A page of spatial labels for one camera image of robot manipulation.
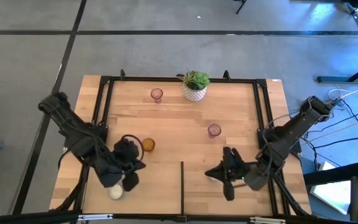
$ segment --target wooden tabletop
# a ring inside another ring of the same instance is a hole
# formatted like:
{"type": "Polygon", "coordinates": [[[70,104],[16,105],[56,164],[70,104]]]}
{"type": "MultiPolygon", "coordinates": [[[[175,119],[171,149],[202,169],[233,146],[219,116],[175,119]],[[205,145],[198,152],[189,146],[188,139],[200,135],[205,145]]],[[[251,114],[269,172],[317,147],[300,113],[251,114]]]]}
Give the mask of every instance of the wooden tabletop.
{"type": "MultiPolygon", "coordinates": [[[[84,76],[75,113],[91,121],[100,76],[84,76]]],[[[146,152],[147,167],[137,171],[140,183],[120,200],[111,200],[94,170],[89,172],[83,201],[85,213],[180,213],[180,162],[184,164],[185,213],[197,215],[271,215],[267,186],[260,191],[236,189],[236,199],[228,202],[223,185],[204,172],[219,164],[223,146],[235,147],[243,160],[255,161],[259,151],[256,130],[258,117],[251,84],[211,83],[199,102],[185,99],[177,82],[115,81],[109,109],[107,145],[112,149],[124,134],[140,139],[152,138],[154,151],[146,152]],[[150,97],[153,88],[163,90],[162,103],[150,97]],[[217,123],[220,136],[209,138],[207,127],[217,123]]],[[[267,80],[273,117],[288,114],[280,80],[267,80]]],[[[267,124],[263,94],[260,90],[264,123],[267,124]]],[[[282,125],[289,118],[275,121],[282,125]]],[[[73,190],[81,164],[67,154],[58,173],[50,208],[59,206],[73,190]]],[[[285,183],[304,210],[310,212],[303,174],[298,159],[289,155],[283,168],[285,183]]],[[[282,201],[276,186],[278,209],[282,201]]]]}

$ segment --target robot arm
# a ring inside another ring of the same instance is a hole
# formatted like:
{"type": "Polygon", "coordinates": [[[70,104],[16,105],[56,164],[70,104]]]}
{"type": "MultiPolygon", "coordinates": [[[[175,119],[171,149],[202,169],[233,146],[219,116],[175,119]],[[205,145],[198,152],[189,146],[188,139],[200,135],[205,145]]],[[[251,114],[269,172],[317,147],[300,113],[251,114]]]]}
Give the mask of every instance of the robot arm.
{"type": "Polygon", "coordinates": [[[144,168],[145,164],[137,159],[139,150],[133,141],[124,136],[115,143],[111,152],[102,140],[103,133],[93,124],[84,122],[70,109],[64,93],[50,95],[42,100],[39,110],[54,120],[60,128],[59,133],[66,137],[65,147],[82,164],[94,168],[104,187],[114,186],[124,174],[124,190],[130,191],[137,185],[139,179],[135,171],[144,168]]]}
{"type": "Polygon", "coordinates": [[[234,199],[232,181],[242,179],[252,190],[260,190],[272,175],[292,208],[305,214],[277,173],[299,138],[315,123],[326,121],[332,109],[333,103],[326,104],[315,96],[309,97],[302,103],[299,114],[283,126],[258,130],[261,150],[256,156],[257,162],[245,163],[236,149],[224,147],[221,163],[205,174],[223,182],[227,200],[234,199]]]}

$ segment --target concrete floor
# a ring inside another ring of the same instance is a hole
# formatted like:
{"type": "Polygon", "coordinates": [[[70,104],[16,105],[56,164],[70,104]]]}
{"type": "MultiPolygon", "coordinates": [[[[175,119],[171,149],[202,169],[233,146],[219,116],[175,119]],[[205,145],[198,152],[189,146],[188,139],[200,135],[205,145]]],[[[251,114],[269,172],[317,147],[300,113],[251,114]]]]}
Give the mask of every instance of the concrete floor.
{"type": "MultiPolygon", "coordinates": [[[[71,30],[79,5],[80,0],[0,0],[0,29],[71,30]]],[[[358,30],[347,7],[339,3],[248,0],[235,15],[238,6],[230,0],[93,0],[86,4],[80,30],[358,30]]],[[[0,215],[11,205],[42,116],[37,103],[53,87],[67,41],[67,35],[0,35],[0,141],[6,144],[0,150],[0,215]]],[[[61,91],[74,106],[83,75],[118,75],[121,68],[138,76],[169,76],[189,68],[211,77],[221,77],[228,69],[236,78],[280,78],[288,109],[293,110],[310,95],[328,99],[327,92],[335,86],[317,84],[317,76],[358,71],[358,37],[82,35],[75,39],[61,91]]],[[[355,90],[358,85],[340,87],[355,90]]],[[[346,100],[358,113],[358,95],[346,100]]],[[[335,110],[334,115],[313,129],[349,113],[335,110]]],[[[355,136],[358,125],[315,145],[355,136]]],[[[24,212],[47,211],[62,144],[56,125],[50,124],[24,212]]],[[[340,165],[358,162],[358,141],[319,153],[340,165]]],[[[313,159],[307,146],[303,157],[313,159]]]]}

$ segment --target white egg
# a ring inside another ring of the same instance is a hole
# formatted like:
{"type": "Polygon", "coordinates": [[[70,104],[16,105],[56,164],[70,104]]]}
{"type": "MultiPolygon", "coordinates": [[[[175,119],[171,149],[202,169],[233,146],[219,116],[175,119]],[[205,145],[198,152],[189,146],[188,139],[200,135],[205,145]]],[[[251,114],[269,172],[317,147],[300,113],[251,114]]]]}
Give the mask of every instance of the white egg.
{"type": "Polygon", "coordinates": [[[112,187],[108,187],[109,196],[113,200],[118,200],[124,195],[124,189],[120,184],[116,184],[112,187]]]}

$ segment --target white textured pot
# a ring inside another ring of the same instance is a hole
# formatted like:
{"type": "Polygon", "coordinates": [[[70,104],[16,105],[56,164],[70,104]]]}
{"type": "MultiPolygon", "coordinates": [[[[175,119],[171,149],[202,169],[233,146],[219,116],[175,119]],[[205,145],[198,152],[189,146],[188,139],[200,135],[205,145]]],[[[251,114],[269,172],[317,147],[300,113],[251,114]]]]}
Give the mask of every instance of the white textured pot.
{"type": "Polygon", "coordinates": [[[191,90],[186,85],[182,85],[182,86],[183,86],[183,94],[187,100],[196,102],[202,100],[205,96],[206,87],[203,88],[202,90],[191,90]]]}

